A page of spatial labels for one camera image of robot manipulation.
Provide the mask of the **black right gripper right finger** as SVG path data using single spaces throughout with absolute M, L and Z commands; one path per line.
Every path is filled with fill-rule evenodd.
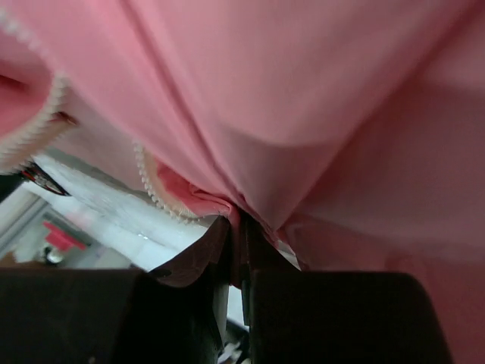
M 433 305 L 403 273 L 300 271 L 242 220 L 242 298 L 254 363 L 450 363 Z

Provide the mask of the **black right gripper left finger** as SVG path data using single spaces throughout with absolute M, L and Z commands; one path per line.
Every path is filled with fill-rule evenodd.
M 1 270 L 3 363 L 215 363 L 224 346 L 230 223 L 145 272 Z

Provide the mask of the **pink hooded zip jacket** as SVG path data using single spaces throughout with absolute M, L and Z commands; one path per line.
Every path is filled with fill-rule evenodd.
M 409 273 L 484 361 L 482 1 L 3 1 L 2 173 L 47 148 L 302 268 Z

